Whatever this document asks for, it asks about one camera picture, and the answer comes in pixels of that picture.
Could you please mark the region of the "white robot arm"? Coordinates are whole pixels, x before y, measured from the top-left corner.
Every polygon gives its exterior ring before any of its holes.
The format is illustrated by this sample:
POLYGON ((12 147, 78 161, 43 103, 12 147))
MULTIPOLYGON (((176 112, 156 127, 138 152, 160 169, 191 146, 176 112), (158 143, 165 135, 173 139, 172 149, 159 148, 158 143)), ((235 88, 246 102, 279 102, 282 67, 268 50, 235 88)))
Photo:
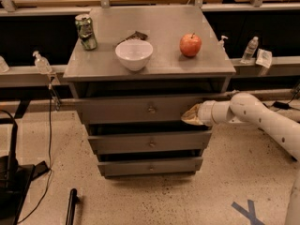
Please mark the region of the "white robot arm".
MULTIPOLYGON (((300 225, 300 125, 276 111, 250 93, 240 92, 228 101, 206 100, 196 103, 181 115, 181 121, 192 126, 212 127, 217 124, 245 125, 260 128, 271 137, 294 162, 298 171, 289 195, 284 225, 300 225)), ((265 225, 257 218, 254 201, 247 200, 247 210, 233 202, 232 207, 248 219, 251 225, 265 225)))

